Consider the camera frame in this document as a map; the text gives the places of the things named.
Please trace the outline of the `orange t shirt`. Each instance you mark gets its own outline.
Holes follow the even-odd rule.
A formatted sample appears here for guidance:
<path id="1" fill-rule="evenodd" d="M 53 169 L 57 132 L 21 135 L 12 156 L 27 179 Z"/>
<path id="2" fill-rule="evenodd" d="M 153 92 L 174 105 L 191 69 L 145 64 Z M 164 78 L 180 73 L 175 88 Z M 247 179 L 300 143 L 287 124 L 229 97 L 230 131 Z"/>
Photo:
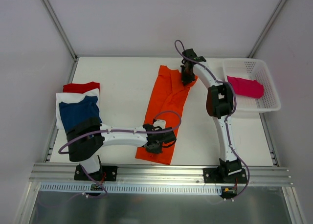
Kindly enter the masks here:
<path id="1" fill-rule="evenodd" d="M 149 104 L 145 115 L 145 124 L 152 124 L 153 119 L 166 121 L 166 127 L 174 128 L 182 118 L 184 104 L 190 89 L 197 81 L 187 85 L 181 81 L 179 70 L 169 69 L 167 66 L 160 66 L 158 76 L 155 81 Z M 161 154 L 148 153 L 144 148 L 137 148 L 135 158 L 165 165 L 171 164 L 174 154 L 175 144 L 170 142 L 165 144 Z"/>

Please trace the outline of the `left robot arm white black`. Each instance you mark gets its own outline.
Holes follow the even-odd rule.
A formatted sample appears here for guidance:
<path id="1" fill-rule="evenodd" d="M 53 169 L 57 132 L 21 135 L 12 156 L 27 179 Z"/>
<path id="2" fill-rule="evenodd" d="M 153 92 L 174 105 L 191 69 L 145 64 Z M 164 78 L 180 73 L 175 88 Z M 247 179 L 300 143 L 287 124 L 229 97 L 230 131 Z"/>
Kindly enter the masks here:
<path id="1" fill-rule="evenodd" d="M 67 129 L 66 136 L 69 161 L 80 163 L 91 180 L 102 175 L 97 152 L 103 146 L 129 145 L 159 155 L 177 139 L 173 128 L 164 127 L 163 120 L 134 128 L 118 128 L 102 124 L 95 117 Z"/>

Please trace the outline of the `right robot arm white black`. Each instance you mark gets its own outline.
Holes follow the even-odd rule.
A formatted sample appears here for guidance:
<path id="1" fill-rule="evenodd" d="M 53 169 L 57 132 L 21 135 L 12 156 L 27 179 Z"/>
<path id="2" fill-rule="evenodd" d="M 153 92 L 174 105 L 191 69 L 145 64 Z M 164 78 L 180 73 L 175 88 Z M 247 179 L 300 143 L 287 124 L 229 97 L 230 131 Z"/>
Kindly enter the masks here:
<path id="1" fill-rule="evenodd" d="M 233 89 L 229 83 L 216 77 L 210 68 L 205 66 L 205 58 L 197 56 L 193 49 L 183 51 L 182 57 L 182 83 L 190 84 L 197 77 L 207 88 L 206 111 L 214 120 L 220 143 L 220 165 L 213 175 L 220 177 L 223 182 L 231 182 L 242 170 L 241 162 L 234 153 L 231 130 L 231 115 L 236 107 Z"/>

